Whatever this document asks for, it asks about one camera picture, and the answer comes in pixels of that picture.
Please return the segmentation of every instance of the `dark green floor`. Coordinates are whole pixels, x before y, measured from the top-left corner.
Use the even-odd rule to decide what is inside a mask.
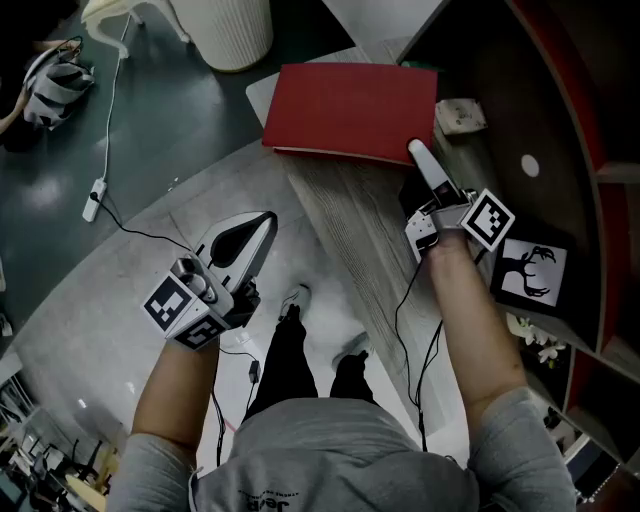
[[[212,72],[192,45],[181,43],[153,6],[136,10],[146,26],[131,23],[126,37],[131,57],[118,79],[108,177],[109,194],[125,221],[166,194],[175,178],[182,182],[261,137],[245,96],[249,84],[282,64],[353,46],[320,0],[272,0],[270,53],[255,68],[226,75]],[[107,20],[105,31],[119,37],[125,19]],[[66,25],[53,36],[86,35],[78,14]],[[82,61],[95,66],[96,86],[74,117],[28,153],[0,148],[0,255],[8,282],[0,308],[16,331],[115,231],[105,215],[87,224],[82,210],[102,174],[117,51],[87,36]]]

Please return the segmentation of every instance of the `chair leg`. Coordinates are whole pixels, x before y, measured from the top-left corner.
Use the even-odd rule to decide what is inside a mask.
[[[191,38],[189,34],[187,34],[184,29],[180,26],[180,22],[176,16],[176,12],[173,10],[173,6],[169,3],[169,0],[147,0],[149,3],[155,5],[160,12],[167,18],[167,21],[173,27],[173,30],[176,31],[180,41],[183,43],[190,43]]]
[[[129,9],[129,14],[133,18],[133,21],[135,21],[136,25],[138,25],[139,27],[144,25],[144,20],[140,17],[140,15],[136,11],[133,10],[133,7]]]
[[[101,43],[108,44],[109,46],[113,46],[114,48],[117,48],[118,52],[120,53],[121,59],[126,59],[127,57],[129,57],[129,50],[121,41],[118,41],[113,37],[109,37],[102,30],[100,30],[101,21],[102,21],[102,18],[96,18],[96,19],[88,19],[85,22],[87,25],[87,32],[89,33],[89,35],[96,41],[100,41]]]

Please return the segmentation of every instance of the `red folder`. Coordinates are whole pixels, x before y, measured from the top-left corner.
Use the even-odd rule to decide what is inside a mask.
[[[413,165],[431,147],[437,73],[382,64],[282,66],[262,143],[277,151]]]

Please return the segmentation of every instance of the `gray sleeve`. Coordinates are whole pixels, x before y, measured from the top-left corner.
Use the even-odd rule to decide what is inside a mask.
[[[576,509],[567,467],[526,388],[504,394],[484,412],[468,467],[507,511]]]
[[[107,497],[107,512],[180,512],[189,510],[191,467],[169,441],[135,434]]]

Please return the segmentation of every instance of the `wooden table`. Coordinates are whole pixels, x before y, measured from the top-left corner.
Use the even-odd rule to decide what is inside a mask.
[[[395,64],[408,39],[350,48],[314,62]],[[264,126],[278,75],[247,87],[247,96]],[[395,309],[404,296],[416,262],[404,236],[405,219],[398,192],[405,175],[374,165],[280,156],[289,180],[325,250],[333,259],[400,399],[417,425],[417,412],[407,395],[404,352],[394,331]],[[411,390],[440,321],[425,272],[414,283],[398,314],[399,332],[409,353]],[[446,350],[429,367],[422,387],[427,434],[463,414],[460,394]]]

